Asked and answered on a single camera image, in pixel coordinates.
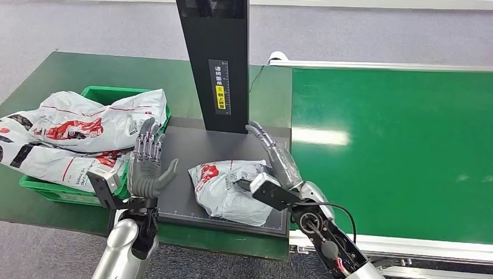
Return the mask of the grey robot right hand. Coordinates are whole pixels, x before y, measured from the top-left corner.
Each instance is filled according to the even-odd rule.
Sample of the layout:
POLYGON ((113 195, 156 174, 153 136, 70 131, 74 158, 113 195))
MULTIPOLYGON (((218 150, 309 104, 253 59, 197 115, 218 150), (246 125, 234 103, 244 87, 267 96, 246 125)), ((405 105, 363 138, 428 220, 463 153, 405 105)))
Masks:
POLYGON ((284 189, 303 184, 303 179, 292 155, 256 121, 249 121, 245 128, 261 141, 270 160, 273 174, 284 189))

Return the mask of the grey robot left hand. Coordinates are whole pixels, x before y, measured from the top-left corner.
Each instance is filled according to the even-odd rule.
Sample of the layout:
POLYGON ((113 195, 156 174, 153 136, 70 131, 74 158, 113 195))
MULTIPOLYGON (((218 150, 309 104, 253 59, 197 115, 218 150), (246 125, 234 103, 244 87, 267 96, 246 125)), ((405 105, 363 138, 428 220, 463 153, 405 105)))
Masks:
POLYGON ((132 196, 157 198, 176 176, 178 158, 162 170, 165 135, 159 134, 159 129, 159 123, 150 117, 143 122, 137 134, 127 173, 127 188, 132 196))

